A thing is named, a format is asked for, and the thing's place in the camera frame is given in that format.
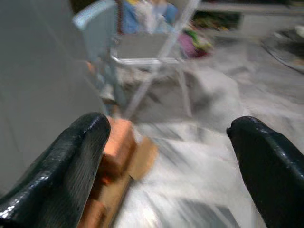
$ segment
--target black rubber gripper pad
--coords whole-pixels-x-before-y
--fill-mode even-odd
[[[76,227],[109,134],[110,124],[100,113],[72,123],[0,199],[0,227]]]
[[[247,189],[271,228],[304,227],[304,156],[282,134],[244,116],[227,134]]]

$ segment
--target floor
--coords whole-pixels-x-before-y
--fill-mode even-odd
[[[138,140],[151,137],[159,156],[131,185],[115,226],[265,227],[225,131],[235,118],[252,115],[304,152],[304,75],[257,43],[226,38],[216,39],[212,57],[187,62],[185,71],[193,118],[173,76],[156,80],[133,117]],[[146,76],[120,71],[129,96]]]

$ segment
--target chair seat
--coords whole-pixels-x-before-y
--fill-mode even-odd
[[[112,58],[119,64],[136,66],[159,64],[157,58],[163,47],[167,34],[128,34],[120,37],[119,44],[112,52]],[[169,64],[177,64],[181,57],[179,44],[176,44],[170,54],[162,58]]]

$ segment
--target blue cloth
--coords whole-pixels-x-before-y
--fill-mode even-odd
[[[167,4],[167,9],[155,7],[155,12],[165,11],[163,16],[168,24],[172,24],[177,14],[177,8],[172,4]],[[124,34],[133,34],[139,32],[139,23],[135,14],[135,6],[128,1],[123,0],[123,11],[122,11],[122,31]],[[162,29],[156,29],[156,32],[162,32]]]

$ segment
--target orange block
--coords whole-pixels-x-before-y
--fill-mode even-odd
[[[77,228],[99,228],[105,207],[95,199],[89,199],[86,202],[84,212]]]
[[[132,122],[108,117],[111,132],[98,173],[117,178],[122,175],[136,149]]]

